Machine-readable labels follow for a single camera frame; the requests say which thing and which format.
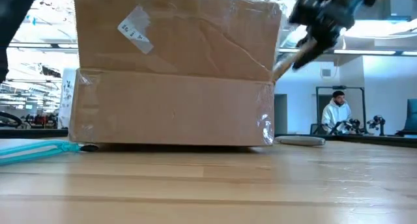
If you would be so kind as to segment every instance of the white hoodie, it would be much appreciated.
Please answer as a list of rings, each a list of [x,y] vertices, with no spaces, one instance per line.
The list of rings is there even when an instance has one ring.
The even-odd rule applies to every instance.
[[[327,131],[327,133],[330,133],[337,122],[349,120],[351,117],[351,109],[347,104],[346,100],[345,103],[339,107],[333,101],[333,99],[331,99],[330,103],[323,110],[321,124],[327,124],[328,127],[324,126],[324,129]],[[338,130],[342,131],[342,133],[348,133],[344,125],[340,125],[338,127]]]

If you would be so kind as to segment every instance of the table surface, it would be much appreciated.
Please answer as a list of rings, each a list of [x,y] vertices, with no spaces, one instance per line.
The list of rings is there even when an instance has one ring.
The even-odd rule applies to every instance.
[[[416,210],[412,148],[114,146],[0,167],[7,224],[405,224]]]

